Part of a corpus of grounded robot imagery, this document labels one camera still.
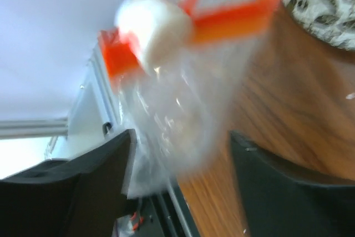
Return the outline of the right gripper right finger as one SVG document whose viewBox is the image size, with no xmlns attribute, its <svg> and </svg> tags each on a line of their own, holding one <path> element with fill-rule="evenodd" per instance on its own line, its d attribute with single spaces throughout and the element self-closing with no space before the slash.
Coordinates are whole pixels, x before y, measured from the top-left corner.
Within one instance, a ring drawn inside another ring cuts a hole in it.
<svg viewBox="0 0 355 237">
<path fill-rule="evenodd" d="M 354 236 L 354 181 L 302 167 L 230 132 L 250 236 Z"/>
</svg>

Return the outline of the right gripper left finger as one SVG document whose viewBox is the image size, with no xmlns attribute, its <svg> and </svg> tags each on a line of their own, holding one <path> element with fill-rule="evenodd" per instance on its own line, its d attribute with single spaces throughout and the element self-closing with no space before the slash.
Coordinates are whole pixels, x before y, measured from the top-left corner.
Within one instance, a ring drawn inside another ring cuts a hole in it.
<svg viewBox="0 0 355 237">
<path fill-rule="evenodd" d="M 122 192 L 134 132 L 72 160 L 46 160 L 1 180 L 2 236 L 111 236 L 133 206 Z"/>
</svg>

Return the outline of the clear orange zip bag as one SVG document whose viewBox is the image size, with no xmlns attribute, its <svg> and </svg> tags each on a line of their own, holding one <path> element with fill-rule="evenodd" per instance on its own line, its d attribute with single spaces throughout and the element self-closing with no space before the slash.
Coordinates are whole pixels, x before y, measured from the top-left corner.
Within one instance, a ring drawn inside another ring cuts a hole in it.
<svg viewBox="0 0 355 237">
<path fill-rule="evenodd" d="M 138 141 L 123 192 L 165 190 L 217 150 L 234 92 L 280 0 L 124 0 L 99 47 L 121 129 Z"/>
</svg>

